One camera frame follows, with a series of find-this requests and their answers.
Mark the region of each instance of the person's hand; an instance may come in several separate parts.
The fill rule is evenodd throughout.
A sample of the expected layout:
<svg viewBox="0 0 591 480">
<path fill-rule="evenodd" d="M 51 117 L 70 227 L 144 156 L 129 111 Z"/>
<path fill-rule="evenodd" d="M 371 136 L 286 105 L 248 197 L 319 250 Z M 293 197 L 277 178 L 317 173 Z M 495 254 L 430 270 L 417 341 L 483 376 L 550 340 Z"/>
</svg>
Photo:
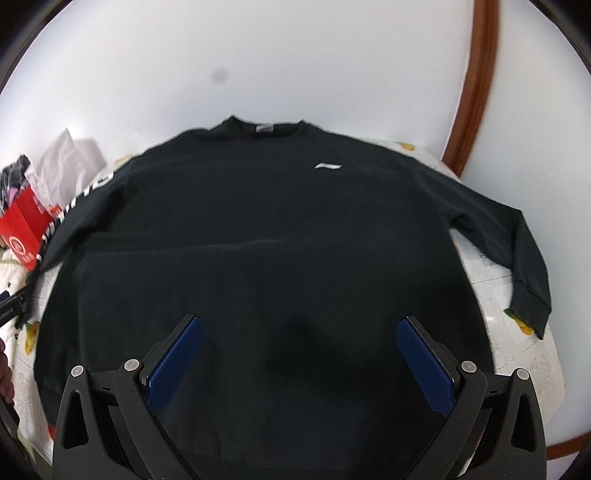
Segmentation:
<svg viewBox="0 0 591 480">
<path fill-rule="evenodd" d="M 10 403 L 14 398 L 14 385 L 12 384 L 12 370 L 8 366 L 8 357 L 4 353 L 5 348 L 6 345 L 0 338 L 0 396 Z"/>
</svg>

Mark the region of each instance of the red shopping bag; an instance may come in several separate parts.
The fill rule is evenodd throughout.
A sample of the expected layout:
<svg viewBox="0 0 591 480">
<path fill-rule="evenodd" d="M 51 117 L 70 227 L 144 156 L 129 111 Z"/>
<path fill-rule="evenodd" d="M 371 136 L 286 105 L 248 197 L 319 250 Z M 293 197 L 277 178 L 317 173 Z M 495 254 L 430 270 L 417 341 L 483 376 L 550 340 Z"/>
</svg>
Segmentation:
<svg viewBox="0 0 591 480">
<path fill-rule="evenodd" d="M 41 203 L 37 204 L 31 186 L 28 186 L 0 218 L 0 235 L 28 270 L 35 268 L 41 236 L 53 220 Z"/>
</svg>

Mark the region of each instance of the sweatshirt sleeve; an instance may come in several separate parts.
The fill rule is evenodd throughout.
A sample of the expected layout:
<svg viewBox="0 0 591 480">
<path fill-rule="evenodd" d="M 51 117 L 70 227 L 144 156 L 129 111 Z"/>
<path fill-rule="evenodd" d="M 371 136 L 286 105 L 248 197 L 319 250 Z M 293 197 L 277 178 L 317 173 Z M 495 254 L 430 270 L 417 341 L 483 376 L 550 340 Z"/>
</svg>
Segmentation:
<svg viewBox="0 0 591 480">
<path fill-rule="evenodd" d="M 47 248 L 41 247 L 41 271 L 56 263 L 66 251 L 90 231 L 104 228 L 104 222 L 123 203 L 125 186 L 134 160 L 116 172 L 97 180 L 66 206 L 64 212 L 46 230 Z"/>
<path fill-rule="evenodd" d="M 521 211 L 415 163 L 412 168 L 421 189 L 449 225 L 492 261 L 511 269 L 513 295 L 509 308 L 543 338 L 551 311 L 548 272 Z"/>
</svg>

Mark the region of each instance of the blue gripper pad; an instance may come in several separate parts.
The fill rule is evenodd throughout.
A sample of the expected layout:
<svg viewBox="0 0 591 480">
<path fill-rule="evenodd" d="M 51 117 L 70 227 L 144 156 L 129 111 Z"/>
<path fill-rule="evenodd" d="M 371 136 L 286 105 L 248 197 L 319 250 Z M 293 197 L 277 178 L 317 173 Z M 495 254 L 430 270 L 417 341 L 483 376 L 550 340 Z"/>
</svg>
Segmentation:
<svg viewBox="0 0 591 480">
<path fill-rule="evenodd" d="M 455 403 L 453 380 L 407 319 L 398 323 L 396 339 L 429 406 L 447 418 Z"/>
<path fill-rule="evenodd" d="M 203 344 L 203 337 L 203 322 L 193 317 L 148 377 L 145 403 L 152 415 L 166 408 L 172 400 Z"/>
</svg>

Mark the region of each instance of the black sweatshirt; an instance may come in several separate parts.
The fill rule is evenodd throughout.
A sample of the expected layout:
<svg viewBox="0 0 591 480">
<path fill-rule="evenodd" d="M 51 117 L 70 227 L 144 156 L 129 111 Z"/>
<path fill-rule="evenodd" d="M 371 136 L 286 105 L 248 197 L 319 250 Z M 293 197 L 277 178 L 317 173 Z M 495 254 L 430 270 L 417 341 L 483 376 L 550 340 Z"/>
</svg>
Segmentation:
<svg viewBox="0 0 591 480">
<path fill-rule="evenodd" d="M 449 235 L 513 272 L 541 338 L 547 273 L 520 211 L 412 158 L 305 122 L 234 117 L 148 150 L 75 201 L 35 378 L 50 423 L 73 365 L 142 358 L 186 313 L 206 340 L 165 430 L 204 480 L 399 478 L 436 433 L 395 343 L 415 315 L 492 371 Z"/>
</svg>

